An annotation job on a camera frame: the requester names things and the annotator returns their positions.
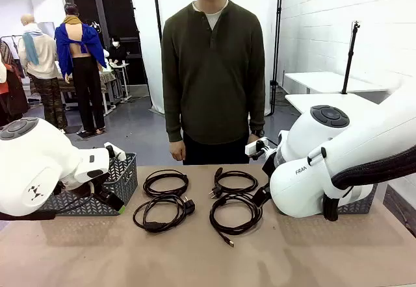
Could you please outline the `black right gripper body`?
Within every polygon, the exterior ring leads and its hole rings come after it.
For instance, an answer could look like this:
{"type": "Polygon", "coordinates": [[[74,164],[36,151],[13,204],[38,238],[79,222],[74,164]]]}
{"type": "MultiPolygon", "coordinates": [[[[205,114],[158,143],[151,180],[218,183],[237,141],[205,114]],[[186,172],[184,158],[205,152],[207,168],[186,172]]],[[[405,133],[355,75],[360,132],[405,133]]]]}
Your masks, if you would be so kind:
{"type": "Polygon", "coordinates": [[[275,150],[266,157],[266,161],[263,164],[262,170],[268,176],[271,176],[279,165],[280,152],[278,150],[275,150]]]}

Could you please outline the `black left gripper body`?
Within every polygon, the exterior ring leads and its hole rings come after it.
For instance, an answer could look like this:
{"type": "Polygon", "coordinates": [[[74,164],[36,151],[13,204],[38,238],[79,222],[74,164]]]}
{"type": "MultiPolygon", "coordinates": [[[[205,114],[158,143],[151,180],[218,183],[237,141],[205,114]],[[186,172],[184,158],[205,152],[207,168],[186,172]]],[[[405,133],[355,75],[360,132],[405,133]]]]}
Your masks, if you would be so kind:
{"type": "Polygon", "coordinates": [[[92,183],[92,197],[101,203],[110,203],[114,193],[102,184],[92,183]]]}

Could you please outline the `person's right hand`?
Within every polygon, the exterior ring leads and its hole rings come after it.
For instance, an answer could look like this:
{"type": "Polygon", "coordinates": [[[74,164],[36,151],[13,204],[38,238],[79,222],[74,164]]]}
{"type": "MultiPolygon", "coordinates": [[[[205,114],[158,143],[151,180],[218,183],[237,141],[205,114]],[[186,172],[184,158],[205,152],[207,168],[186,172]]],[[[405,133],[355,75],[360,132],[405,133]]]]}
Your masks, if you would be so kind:
{"type": "Polygon", "coordinates": [[[184,141],[170,142],[170,153],[174,160],[178,162],[185,161],[186,149],[184,141]]]}

